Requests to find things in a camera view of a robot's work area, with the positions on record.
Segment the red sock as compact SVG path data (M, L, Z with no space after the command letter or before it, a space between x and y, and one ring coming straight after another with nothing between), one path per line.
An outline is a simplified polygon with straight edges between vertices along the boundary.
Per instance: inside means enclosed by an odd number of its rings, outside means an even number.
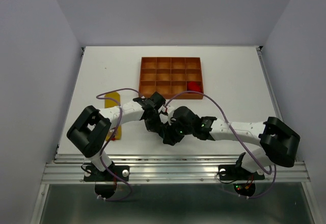
M202 93L201 83L196 81L189 81L187 83L187 90Z

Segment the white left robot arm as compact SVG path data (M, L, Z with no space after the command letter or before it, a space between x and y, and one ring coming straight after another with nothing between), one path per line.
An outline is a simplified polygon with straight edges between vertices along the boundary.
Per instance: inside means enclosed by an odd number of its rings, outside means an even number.
M101 180L108 180L113 176L113 162L102 148L109 131L141 120L153 122L156 129L160 127L159 111L165 103L165 98L155 92L149 98L134 98L110 108L96 109L89 105L69 128L67 138L95 166L96 175Z

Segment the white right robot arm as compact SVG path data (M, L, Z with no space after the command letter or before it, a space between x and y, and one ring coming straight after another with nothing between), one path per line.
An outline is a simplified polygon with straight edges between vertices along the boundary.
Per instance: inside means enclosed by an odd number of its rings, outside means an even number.
M222 166L224 180L240 180L278 165L293 167L300 136L276 117L265 122L227 122L216 117L199 117L188 107L165 106L162 113L168 117L161 136L164 143L174 145L186 135L202 141L238 141L245 152L235 164Z

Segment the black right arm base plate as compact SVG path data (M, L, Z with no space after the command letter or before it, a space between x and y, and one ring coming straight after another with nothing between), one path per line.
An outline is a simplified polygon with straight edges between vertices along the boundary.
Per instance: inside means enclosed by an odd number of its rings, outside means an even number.
M234 164L219 165L217 176L222 181L240 181L240 180L264 180L264 175L259 175L257 172L250 173L249 171L235 166Z

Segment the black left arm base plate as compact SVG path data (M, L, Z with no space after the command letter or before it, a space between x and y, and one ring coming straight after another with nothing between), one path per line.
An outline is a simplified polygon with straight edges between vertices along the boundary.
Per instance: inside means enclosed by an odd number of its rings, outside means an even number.
M99 171L92 164L83 164L81 169L84 171L84 181L85 182L113 182L120 181L112 174L110 174L107 170L103 172ZM114 173L119 178L124 181L129 180L129 170L130 167L128 165L113 165L109 167L109 170Z

